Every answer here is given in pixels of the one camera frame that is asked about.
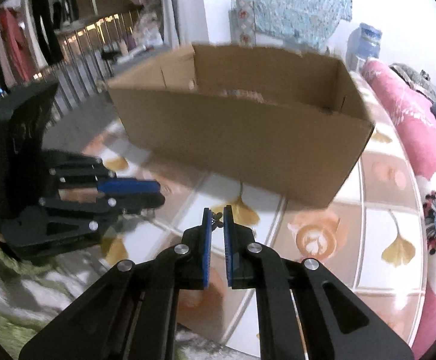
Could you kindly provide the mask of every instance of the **white wall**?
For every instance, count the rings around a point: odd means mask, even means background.
[[[204,7],[210,42],[229,42],[231,0],[204,0]],[[380,59],[424,69],[436,84],[435,0],[353,0],[353,21],[340,23],[328,42],[330,49],[344,56],[348,38],[361,22],[383,31]]]

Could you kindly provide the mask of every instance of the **patterned tablecloth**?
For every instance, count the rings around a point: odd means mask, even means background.
[[[360,88],[360,79],[355,77]],[[153,259],[201,222],[203,208],[233,206],[235,221],[282,257],[319,259],[409,345],[419,324],[426,286],[426,243],[413,172],[387,113],[369,91],[363,98],[376,130],[327,210],[219,174],[160,158],[128,142],[119,121],[85,149],[118,176],[157,179],[166,203],[154,218],[126,220],[102,244],[103,263]],[[68,196],[85,199],[89,191]],[[201,336],[259,356],[256,298],[227,288],[223,231],[212,236],[210,287],[182,291],[178,322]]]

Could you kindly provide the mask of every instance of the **hanging blue fabric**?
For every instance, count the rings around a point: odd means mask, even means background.
[[[352,0],[252,0],[256,30],[322,49],[340,19],[350,21]]]

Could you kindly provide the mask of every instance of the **cardboard box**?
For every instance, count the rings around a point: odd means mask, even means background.
[[[320,208],[374,129],[343,63],[318,54],[186,46],[108,85],[134,145]]]

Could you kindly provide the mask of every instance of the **pink blanket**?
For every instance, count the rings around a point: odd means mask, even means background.
[[[431,103],[411,90],[387,65],[370,60],[363,77],[390,115],[415,172],[421,198],[436,191],[436,119]],[[436,339],[436,252],[428,255],[428,283],[418,332],[412,346],[419,359]]]

